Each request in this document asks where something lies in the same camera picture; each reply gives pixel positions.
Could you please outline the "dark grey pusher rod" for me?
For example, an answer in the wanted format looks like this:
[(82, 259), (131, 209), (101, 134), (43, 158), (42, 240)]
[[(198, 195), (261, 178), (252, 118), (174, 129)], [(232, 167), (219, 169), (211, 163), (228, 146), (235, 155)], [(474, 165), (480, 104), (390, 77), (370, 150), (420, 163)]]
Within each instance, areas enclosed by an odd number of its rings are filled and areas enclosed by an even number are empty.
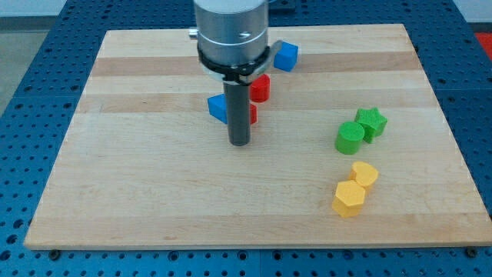
[(229, 142), (235, 146), (247, 145), (251, 138), (249, 87), (224, 83), (224, 96)]

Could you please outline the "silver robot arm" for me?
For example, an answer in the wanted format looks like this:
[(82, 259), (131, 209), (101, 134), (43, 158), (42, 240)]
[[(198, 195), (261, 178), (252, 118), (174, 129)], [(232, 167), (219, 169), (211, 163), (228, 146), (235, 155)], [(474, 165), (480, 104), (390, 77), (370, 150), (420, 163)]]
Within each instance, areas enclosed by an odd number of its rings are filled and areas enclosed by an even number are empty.
[(274, 63), (282, 41), (268, 44), (267, 0), (194, 0), (198, 59), (221, 82), (228, 139), (251, 140), (250, 86)]

